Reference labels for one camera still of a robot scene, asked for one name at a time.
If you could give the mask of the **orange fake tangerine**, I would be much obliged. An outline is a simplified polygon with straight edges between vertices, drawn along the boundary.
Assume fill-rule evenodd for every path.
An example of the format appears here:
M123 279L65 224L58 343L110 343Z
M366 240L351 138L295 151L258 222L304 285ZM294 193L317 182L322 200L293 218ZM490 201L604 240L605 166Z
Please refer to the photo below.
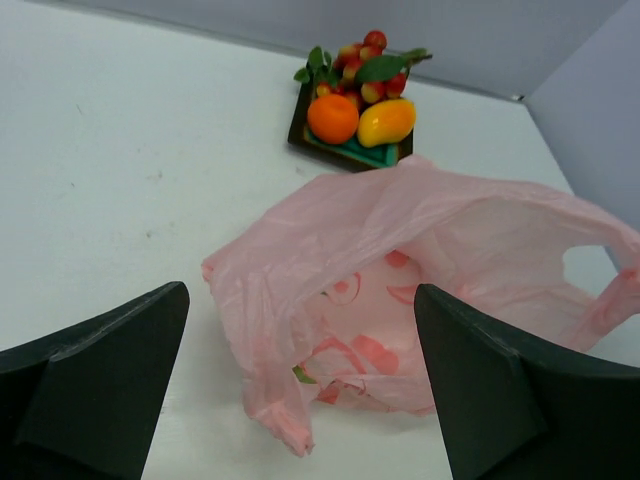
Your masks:
M307 110L307 124L321 141L339 145L350 140L359 124L359 111L347 98L328 94L313 100Z

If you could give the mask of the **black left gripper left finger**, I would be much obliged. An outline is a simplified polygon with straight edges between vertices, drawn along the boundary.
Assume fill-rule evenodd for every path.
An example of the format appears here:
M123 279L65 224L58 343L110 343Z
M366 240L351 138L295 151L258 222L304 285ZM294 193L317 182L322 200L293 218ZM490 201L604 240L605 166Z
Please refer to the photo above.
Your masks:
M189 305L170 282L2 351L2 478L141 478Z

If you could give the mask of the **red yellow lychee bunch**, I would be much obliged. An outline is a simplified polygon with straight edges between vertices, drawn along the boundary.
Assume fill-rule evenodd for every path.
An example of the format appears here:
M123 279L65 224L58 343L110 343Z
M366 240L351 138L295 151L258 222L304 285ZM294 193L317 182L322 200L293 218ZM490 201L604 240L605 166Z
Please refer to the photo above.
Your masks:
M399 99L412 68L433 58L422 47L400 53L389 51L387 35L381 30L367 32L361 41L347 44L331 56L342 67L342 93L337 95L350 100L359 111Z

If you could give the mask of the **yellow fake mango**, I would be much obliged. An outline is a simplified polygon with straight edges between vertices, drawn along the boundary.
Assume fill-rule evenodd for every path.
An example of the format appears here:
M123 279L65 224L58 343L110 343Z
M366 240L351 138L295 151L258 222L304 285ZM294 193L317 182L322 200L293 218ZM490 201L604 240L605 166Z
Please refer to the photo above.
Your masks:
M416 108L410 100L385 100L366 109L356 132L365 148L398 143L405 139L416 123Z

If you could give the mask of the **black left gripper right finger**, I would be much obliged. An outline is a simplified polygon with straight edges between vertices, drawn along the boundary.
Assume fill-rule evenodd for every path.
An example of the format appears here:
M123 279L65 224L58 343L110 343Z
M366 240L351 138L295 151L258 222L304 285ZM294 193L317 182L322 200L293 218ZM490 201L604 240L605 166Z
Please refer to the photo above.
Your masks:
M636 479L639 370L421 285L415 317L456 479Z

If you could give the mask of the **pink plastic bag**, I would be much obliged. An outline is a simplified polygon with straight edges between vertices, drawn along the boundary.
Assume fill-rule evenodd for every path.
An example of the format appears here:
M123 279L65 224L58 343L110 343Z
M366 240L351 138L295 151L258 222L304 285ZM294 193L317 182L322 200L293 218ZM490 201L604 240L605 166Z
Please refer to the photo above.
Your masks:
M421 284L587 351L639 311L639 235L573 195L414 155L317 177L206 258L202 274L246 414L304 456L313 401L434 411L413 306Z

